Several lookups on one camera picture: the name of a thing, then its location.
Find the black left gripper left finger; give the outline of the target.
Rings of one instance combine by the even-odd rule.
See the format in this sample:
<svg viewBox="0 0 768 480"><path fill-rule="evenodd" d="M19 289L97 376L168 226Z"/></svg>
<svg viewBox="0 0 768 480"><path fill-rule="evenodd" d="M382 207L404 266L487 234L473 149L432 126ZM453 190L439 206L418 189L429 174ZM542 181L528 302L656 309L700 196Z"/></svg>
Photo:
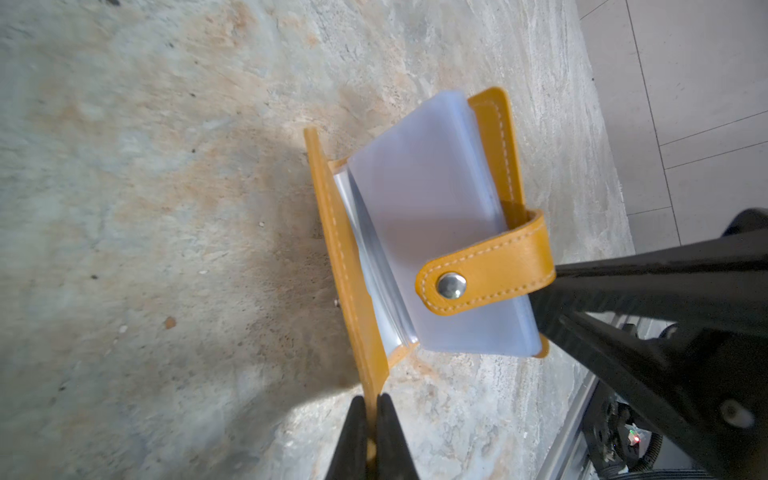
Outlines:
<svg viewBox="0 0 768 480"><path fill-rule="evenodd" d="M366 478L368 422L362 396L352 399L326 480L362 480Z"/></svg>

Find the yellow leather card holder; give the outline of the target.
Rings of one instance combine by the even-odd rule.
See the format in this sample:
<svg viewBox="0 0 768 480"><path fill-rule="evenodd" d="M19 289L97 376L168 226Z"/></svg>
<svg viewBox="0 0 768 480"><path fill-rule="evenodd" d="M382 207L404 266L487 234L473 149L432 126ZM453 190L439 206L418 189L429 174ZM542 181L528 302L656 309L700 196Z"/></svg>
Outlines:
<svg viewBox="0 0 768 480"><path fill-rule="evenodd" d="M543 358L530 295L556 277L505 90L444 91L341 160L304 131L369 417L414 348Z"/></svg>

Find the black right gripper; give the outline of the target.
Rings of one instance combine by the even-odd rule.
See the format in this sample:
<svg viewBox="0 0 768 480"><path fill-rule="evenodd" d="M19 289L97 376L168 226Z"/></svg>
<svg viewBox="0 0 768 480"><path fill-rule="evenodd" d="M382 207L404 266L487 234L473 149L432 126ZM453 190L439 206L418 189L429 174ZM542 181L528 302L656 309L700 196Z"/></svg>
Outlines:
<svg viewBox="0 0 768 480"><path fill-rule="evenodd" d="M708 473L767 476L767 212L715 240L559 265L531 294L540 331ZM642 340L585 313L673 321Z"/></svg>

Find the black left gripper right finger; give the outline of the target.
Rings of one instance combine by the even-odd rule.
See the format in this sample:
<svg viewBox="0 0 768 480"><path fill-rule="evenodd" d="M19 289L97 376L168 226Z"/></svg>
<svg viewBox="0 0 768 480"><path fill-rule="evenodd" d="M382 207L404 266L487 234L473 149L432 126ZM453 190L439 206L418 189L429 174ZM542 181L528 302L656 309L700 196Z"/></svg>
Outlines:
<svg viewBox="0 0 768 480"><path fill-rule="evenodd" d="M399 418L387 393L377 399L376 466L374 478L379 480L419 480Z"/></svg>

